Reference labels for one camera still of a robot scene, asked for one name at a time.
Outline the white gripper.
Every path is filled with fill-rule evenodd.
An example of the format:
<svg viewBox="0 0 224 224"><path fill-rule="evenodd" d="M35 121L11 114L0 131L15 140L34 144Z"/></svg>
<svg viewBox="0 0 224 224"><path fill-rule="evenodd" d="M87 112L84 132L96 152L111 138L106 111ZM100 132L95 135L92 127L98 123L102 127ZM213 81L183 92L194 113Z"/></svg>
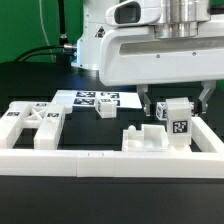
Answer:
<svg viewBox="0 0 224 224"><path fill-rule="evenodd" d="M215 80L224 79L224 31L205 23L195 37L157 39L150 26L111 30L101 42L99 77L106 86L138 85L147 116L151 101L143 84L203 81L195 113L206 113Z"/></svg>

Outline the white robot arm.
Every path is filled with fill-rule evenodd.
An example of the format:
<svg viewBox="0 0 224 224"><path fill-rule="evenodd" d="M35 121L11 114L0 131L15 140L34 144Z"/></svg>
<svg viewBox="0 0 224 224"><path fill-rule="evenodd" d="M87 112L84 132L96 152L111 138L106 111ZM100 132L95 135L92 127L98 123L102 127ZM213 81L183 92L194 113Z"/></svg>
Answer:
<svg viewBox="0 0 224 224"><path fill-rule="evenodd" d="M224 79L224 4L210 0L84 0L79 68L106 86L197 82L203 112Z"/></svg>

